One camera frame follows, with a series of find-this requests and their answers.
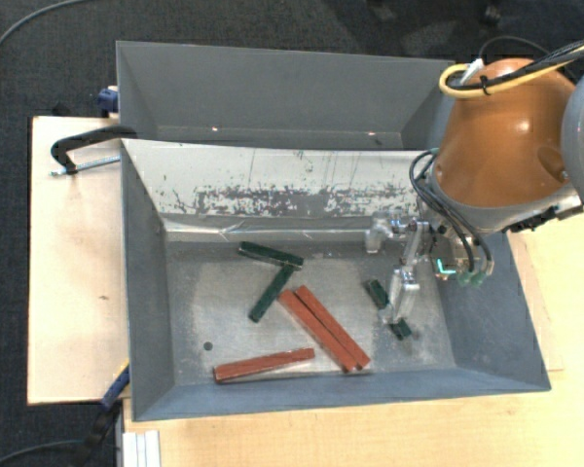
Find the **wooden board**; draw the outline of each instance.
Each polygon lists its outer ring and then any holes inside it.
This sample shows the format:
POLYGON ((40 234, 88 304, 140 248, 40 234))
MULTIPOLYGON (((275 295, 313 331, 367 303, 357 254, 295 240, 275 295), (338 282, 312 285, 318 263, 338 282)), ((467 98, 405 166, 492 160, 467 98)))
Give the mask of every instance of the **wooden board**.
MULTIPOLYGON (((32 121, 28 403, 99 399, 128 358, 122 273, 120 166, 50 176, 62 137, 115 123, 40 117, 32 121)), ((118 154, 108 142, 75 162, 118 154)))

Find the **black clamp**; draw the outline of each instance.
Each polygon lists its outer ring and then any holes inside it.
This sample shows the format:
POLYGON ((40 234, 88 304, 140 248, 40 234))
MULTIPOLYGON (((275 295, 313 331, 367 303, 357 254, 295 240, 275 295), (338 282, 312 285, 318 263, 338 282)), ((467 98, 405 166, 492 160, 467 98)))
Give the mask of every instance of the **black clamp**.
POLYGON ((105 126, 79 135, 61 138, 54 143, 50 153, 56 162, 65 168, 68 175, 74 175, 78 172, 78 168, 76 167, 76 163, 71 161, 71 158, 67 155, 68 151, 81 149, 108 140, 114 140, 115 138, 138 137, 136 136, 136 131, 129 126, 105 126))

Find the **green block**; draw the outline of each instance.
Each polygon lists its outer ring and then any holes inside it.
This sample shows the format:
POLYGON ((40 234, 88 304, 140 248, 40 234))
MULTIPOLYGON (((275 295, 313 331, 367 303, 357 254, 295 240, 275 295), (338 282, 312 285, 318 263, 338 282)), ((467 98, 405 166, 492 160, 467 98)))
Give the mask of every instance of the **green block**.
POLYGON ((273 304, 277 296, 281 294, 283 287, 292 276, 292 273, 294 273, 294 268, 287 265, 279 271, 271 282, 271 285, 269 285, 266 288, 266 291, 264 291, 264 294, 262 294, 260 300, 253 309, 251 309, 251 312, 249 313, 249 318, 251 320, 257 323, 262 319, 266 310, 273 304))

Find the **red stick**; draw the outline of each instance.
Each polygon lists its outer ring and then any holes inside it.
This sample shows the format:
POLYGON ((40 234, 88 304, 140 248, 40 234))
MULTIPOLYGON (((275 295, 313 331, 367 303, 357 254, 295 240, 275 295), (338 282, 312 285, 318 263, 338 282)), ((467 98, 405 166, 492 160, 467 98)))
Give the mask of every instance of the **red stick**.
POLYGON ((289 290, 279 295, 279 301, 303 324, 306 330, 313 335, 319 344, 331 354, 331 357, 341 365, 346 372, 356 367, 356 360, 333 335, 313 316, 303 302, 289 290))
POLYGON ((370 357, 359 347, 348 332, 340 325, 326 307, 316 298, 310 289, 305 285, 299 287, 295 294, 303 304, 313 313, 322 325, 333 335, 333 337, 350 353, 357 362, 357 367, 363 369, 370 363, 370 357))
POLYGON ((225 363, 214 368, 214 380, 224 382, 230 378, 261 374, 285 365, 310 360, 314 356, 315 353, 312 347, 304 347, 302 349, 249 358, 248 360, 240 360, 234 363, 225 363))

